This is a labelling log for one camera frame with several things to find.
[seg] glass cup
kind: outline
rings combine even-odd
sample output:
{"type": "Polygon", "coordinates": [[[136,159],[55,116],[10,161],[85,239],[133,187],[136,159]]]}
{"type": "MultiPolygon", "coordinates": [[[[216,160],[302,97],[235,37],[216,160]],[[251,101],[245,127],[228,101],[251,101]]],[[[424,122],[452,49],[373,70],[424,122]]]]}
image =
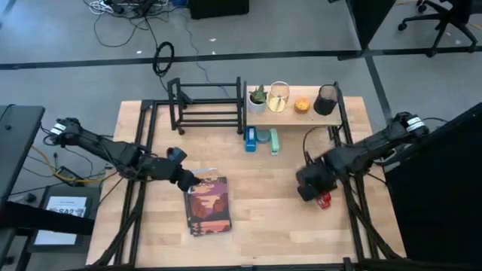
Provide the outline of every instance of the glass cup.
{"type": "Polygon", "coordinates": [[[288,98],[289,85],[281,81],[274,82],[268,93],[268,108],[273,112],[281,112],[285,110],[288,98]]]}

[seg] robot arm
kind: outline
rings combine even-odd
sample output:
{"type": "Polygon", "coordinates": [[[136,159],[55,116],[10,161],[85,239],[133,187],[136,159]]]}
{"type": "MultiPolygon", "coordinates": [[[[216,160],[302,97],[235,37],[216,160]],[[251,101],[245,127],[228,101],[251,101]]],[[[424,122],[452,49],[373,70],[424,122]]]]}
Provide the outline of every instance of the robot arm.
{"type": "Polygon", "coordinates": [[[393,148],[413,143],[429,134],[429,128],[416,115],[404,112],[378,133],[355,143],[326,152],[298,170],[298,193],[305,201],[337,188],[336,180],[349,175],[367,174],[373,161],[393,148]]]}
{"type": "Polygon", "coordinates": [[[126,178],[147,178],[177,182],[179,189],[200,183],[194,174],[182,168],[181,162],[187,154],[180,148],[169,148],[167,158],[152,157],[140,146],[127,142],[113,142],[103,136],[84,129],[78,119],[58,119],[50,130],[53,145],[78,146],[91,154],[113,164],[126,178]]]}

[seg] black cup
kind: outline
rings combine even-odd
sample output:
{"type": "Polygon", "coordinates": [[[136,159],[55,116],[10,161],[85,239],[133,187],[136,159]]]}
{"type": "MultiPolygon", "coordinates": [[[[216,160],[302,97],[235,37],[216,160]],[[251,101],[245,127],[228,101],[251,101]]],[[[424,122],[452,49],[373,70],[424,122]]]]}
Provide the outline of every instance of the black cup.
{"type": "Polygon", "coordinates": [[[334,85],[324,85],[319,88],[318,97],[313,104],[316,113],[328,116],[337,106],[337,87],[334,85]]]}

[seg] concrete floor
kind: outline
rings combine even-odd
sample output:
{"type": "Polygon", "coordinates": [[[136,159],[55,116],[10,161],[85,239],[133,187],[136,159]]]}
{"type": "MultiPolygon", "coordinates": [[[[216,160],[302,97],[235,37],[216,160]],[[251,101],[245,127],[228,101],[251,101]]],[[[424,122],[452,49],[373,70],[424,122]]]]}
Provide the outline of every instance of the concrete floor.
{"type": "MultiPolygon", "coordinates": [[[[10,0],[0,0],[0,11],[10,0]]],[[[396,30],[404,17],[416,14],[412,4],[392,9],[370,44],[372,49],[415,48],[430,46],[436,36],[435,22],[413,22],[400,33],[396,30]]],[[[120,48],[101,46],[93,34],[92,14],[81,0],[17,0],[4,18],[0,29],[0,63],[52,62],[91,59],[126,59],[150,57],[154,41],[150,32],[138,31],[132,41],[120,48]]],[[[171,41],[176,56],[192,56],[189,35],[184,29],[187,10],[170,14],[169,23],[152,20],[159,41],[171,41]]],[[[473,16],[482,24],[482,17],[473,16]]],[[[248,15],[207,20],[188,20],[194,43],[200,54],[257,53],[287,50],[357,50],[359,49],[346,4],[340,1],[263,0],[251,1],[248,15]]],[[[102,16],[99,34],[105,43],[117,44],[129,36],[132,26],[126,21],[102,16]]],[[[472,28],[482,40],[482,31],[472,28]]],[[[442,46],[469,45],[458,30],[449,28],[442,46]]],[[[482,54],[440,54],[433,59],[416,56],[377,56],[380,79],[394,113],[411,111],[422,117],[451,119],[482,100],[479,75],[482,54]]],[[[363,96],[374,130],[385,125],[374,84],[363,59],[339,62],[335,57],[256,59],[202,62],[212,81],[234,81],[236,76],[249,84],[270,84],[283,80],[291,85],[322,85],[339,81],[347,96],[363,96]]],[[[173,65],[166,81],[204,82],[204,74],[193,62],[173,65]]],[[[150,65],[120,65],[64,69],[1,71],[2,103],[43,105],[43,124],[53,125],[58,117],[77,117],[82,125],[99,134],[114,132],[121,101],[166,98],[150,65]]],[[[196,97],[221,97],[213,88],[203,92],[188,90],[196,97]]],[[[435,128],[439,123],[430,123],[435,128]]],[[[88,175],[87,162],[60,148],[43,146],[39,133],[35,146],[49,155],[56,151],[59,163],[79,175],[88,175]]],[[[105,163],[86,152],[94,162],[94,171],[105,163]]],[[[43,165],[27,159],[25,167],[47,174],[43,165]]],[[[14,191],[57,183],[55,178],[40,178],[22,172],[14,191]]],[[[11,254],[21,249],[16,239],[11,254]]],[[[29,270],[62,270],[84,264],[85,254],[34,254],[29,270]]],[[[14,266],[5,266],[11,270],[14,266]]]]}

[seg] black box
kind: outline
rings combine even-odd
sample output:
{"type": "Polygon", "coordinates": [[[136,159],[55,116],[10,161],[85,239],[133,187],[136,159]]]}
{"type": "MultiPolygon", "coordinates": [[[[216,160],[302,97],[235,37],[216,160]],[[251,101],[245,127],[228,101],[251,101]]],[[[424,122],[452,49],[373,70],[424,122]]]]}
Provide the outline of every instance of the black box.
{"type": "Polygon", "coordinates": [[[192,19],[247,14],[249,0],[189,0],[192,19]]]}

